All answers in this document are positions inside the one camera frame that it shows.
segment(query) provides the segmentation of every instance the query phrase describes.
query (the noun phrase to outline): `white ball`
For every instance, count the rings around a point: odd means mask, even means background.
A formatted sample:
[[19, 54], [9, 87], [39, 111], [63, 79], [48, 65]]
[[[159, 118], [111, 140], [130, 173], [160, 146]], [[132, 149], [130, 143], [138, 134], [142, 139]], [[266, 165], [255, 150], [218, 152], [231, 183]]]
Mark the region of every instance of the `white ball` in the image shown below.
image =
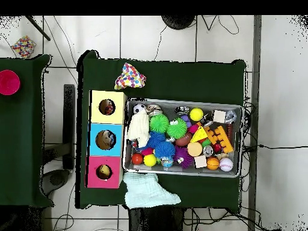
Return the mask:
[[139, 103], [138, 105], [134, 106], [134, 114], [140, 112], [142, 109], [146, 110], [146, 106], [142, 103]]
[[222, 169], [223, 171], [229, 172], [229, 171], [231, 171], [232, 168], [233, 168], [233, 162], [232, 162], [232, 160], [229, 159], [229, 158], [222, 158], [222, 159], [220, 160], [219, 167], [220, 167], [220, 169]]

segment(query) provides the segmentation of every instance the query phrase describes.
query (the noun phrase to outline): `yellow triangle block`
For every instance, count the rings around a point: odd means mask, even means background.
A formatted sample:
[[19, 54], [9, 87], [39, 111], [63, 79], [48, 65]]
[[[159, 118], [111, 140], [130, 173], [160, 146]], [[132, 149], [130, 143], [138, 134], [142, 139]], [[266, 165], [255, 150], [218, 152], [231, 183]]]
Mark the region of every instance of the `yellow triangle block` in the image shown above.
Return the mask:
[[208, 135], [206, 134], [206, 132], [205, 132], [203, 126], [200, 126], [200, 127], [198, 127], [197, 131], [195, 132], [195, 134], [194, 134], [194, 136], [192, 137], [192, 139], [191, 139], [190, 142], [191, 142], [191, 143], [194, 143], [194, 142], [199, 141], [199, 140], [201, 140], [201, 139], [204, 139], [204, 138], [206, 138], [206, 137], [208, 137]]

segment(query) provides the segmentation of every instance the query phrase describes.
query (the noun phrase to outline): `dark green tabletop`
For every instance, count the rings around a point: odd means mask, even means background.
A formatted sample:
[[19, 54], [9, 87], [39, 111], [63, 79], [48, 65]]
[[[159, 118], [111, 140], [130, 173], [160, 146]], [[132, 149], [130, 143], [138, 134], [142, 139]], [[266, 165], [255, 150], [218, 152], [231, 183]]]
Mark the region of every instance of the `dark green tabletop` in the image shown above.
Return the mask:
[[40, 191], [42, 170], [42, 71], [50, 60], [0, 59], [0, 71], [14, 71], [20, 89], [0, 94], [0, 205], [51, 206]]
[[[124, 63], [132, 64], [147, 78], [143, 88], [122, 90], [127, 96], [150, 99], [181, 100], [191, 102], [228, 103], [243, 105], [243, 60], [223, 63], [172, 63], [134, 60], [98, 59], [95, 51], [87, 51], [78, 61], [78, 103], [82, 107], [81, 133], [77, 137], [77, 149], [81, 148], [81, 169], [77, 177], [76, 198], [81, 207], [92, 205], [124, 205], [126, 184], [119, 189], [94, 189], [84, 186], [87, 149], [88, 94], [89, 90], [114, 91], [114, 82], [122, 72]], [[171, 193], [179, 195], [182, 207], [218, 207], [238, 209], [239, 177], [192, 177], [169, 174], [158, 175], [159, 184]]]

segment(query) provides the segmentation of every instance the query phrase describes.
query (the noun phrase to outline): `green spiky ball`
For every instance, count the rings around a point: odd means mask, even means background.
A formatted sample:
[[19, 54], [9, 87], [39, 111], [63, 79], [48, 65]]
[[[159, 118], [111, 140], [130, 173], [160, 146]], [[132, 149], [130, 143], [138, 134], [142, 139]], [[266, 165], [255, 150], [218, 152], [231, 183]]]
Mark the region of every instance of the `green spiky ball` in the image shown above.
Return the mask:
[[158, 114], [150, 119], [150, 130], [165, 133], [169, 125], [169, 120], [167, 116], [163, 114]]
[[186, 122], [183, 121], [181, 118], [176, 119], [178, 124], [177, 125], [169, 125], [167, 129], [167, 134], [175, 139], [180, 139], [186, 134], [187, 125]]

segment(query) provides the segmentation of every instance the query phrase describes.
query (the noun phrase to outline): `blue box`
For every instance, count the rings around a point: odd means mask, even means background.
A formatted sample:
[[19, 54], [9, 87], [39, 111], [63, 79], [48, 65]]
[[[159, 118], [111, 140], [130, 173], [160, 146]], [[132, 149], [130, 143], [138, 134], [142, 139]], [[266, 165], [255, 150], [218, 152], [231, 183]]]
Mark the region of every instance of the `blue box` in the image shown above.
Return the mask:
[[[96, 136], [100, 131], [109, 130], [115, 135], [115, 145], [112, 149], [102, 150], [96, 145]], [[90, 155], [89, 156], [121, 156], [123, 125], [91, 124], [90, 131]]]

